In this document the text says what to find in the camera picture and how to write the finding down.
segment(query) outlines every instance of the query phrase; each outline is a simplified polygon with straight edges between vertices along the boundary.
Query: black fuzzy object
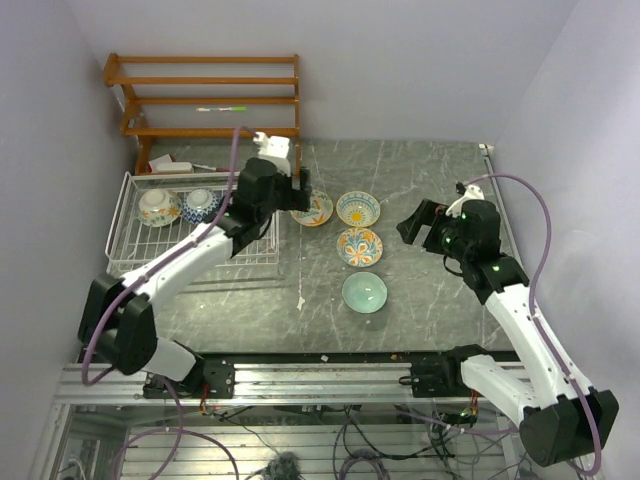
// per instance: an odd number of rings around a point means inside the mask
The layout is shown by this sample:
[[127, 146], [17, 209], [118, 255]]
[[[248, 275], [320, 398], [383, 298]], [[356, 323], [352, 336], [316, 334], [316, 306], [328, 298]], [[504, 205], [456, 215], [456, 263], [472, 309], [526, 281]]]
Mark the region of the black fuzzy object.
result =
[[264, 480], [299, 480], [298, 456], [293, 452], [279, 453], [262, 470]]

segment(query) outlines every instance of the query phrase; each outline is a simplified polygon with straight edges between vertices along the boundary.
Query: blue and white bowl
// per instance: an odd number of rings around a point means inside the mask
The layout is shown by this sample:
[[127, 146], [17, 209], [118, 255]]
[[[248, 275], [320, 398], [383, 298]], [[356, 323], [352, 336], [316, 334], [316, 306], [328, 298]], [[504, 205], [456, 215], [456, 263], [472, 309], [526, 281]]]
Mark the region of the blue and white bowl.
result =
[[367, 192], [347, 192], [338, 199], [336, 212], [352, 227], [369, 227], [380, 217], [380, 204]]
[[207, 188], [198, 188], [187, 195], [182, 206], [182, 218], [189, 223], [201, 223], [219, 205], [220, 196], [217, 193]]

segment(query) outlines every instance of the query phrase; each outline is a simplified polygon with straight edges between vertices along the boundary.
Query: countertop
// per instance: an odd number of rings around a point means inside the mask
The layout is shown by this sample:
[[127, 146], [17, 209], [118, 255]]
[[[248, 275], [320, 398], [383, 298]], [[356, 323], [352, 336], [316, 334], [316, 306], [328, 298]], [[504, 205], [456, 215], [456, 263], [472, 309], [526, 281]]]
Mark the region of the countertop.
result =
[[[165, 153], [224, 166], [229, 147], [159, 145], [152, 158]], [[255, 150], [244, 145], [240, 154], [246, 159]], [[344, 303], [342, 283], [363, 269], [348, 266], [336, 253], [337, 238], [348, 228], [337, 214], [323, 226], [307, 228], [282, 213], [277, 266], [212, 270], [159, 312], [159, 335], [203, 352], [443, 350], [470, 343], [512, 348], [462, 280], [445, 272], [442, 257], [420, 247], [426, 227], [414, 246], [403, 244], [395, 230], [423, 198], [452, 202], [457, 181], [487, 172], [477, 144], [308, 141], [302, 161], [313, 186], [334, 203], [350, 190], [369, 192], [380, 202], [381, 216], [371, 229], [384, 253], [366, 271], [386, 283], [385, 306], [364, 315]], [[480, 185], [487, 198], [495, 199], [489, 182]], [[503, 249], [510, 251], [504, 232]], [[300, 298], [304, 303], [298, 309]]]

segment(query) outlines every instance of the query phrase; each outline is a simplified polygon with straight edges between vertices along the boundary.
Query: green bowl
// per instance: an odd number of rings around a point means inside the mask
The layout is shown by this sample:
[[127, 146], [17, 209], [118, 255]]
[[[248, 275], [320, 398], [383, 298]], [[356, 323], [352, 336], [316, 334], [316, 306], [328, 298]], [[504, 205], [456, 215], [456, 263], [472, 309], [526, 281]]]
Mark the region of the green bowl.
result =
[[374, 273], [354, 273], [342, 284], [342, 298], [358, 313], [377, 312], [387, 301], [387, 286]]

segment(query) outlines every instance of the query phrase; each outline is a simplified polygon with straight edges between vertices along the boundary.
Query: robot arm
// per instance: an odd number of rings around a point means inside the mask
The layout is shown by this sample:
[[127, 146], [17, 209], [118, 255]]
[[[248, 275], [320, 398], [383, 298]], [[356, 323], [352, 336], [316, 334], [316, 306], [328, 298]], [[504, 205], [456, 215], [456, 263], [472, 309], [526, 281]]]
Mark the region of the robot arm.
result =
[[[204, 383], [215, 383], [206, 378], [204, 361], [195, 352], [158, 338], [154, 312], [196, 277], [261, 238], [277, 210], [309, 209], [308, 171], [301, 169], [300, 188], [294, 189], [287, 161], [289, 140], [259, 134], [255, 141], [260, 146], [258, 158], [249, 159], [240, 172], [232, 202], [214, 228], [210, 224], [215, 213], [152, 262], [121, 278], [104, 273], [93, 281], [78, 331], [85, 345], [114, 299], [141, 277], [145, 279], [111, 315], [98, 338], [97, 353], [123, 374], [163, 375], [191, 394]], [[164, 266], [156, 271], [159, 265]]]
[[[477, 186], [461, 185], [464, 196], [450, 207], [423, 200], [414, 214], [397, 226], [411, 244], [422, 225], [431, 226], [422, 246], [460, 263], [460, 276], [500, 323], [524, 365], [524, 383], [474, 346], [459, 363], [459, 381], [476, 390], [519, 426], [522, 442], [536, 463], [546, 466], [594, 451], [588, 421], [578, 393], [586, 397], [602, 446], [618, 413], [618, 402], [599, 392], [575, 366], [535, 306], [538, 327], [529, 312], [529, 279], [513, 258], [500, 252], [500, 216]], [[555, 352], [569, 368], [565, 375]]]

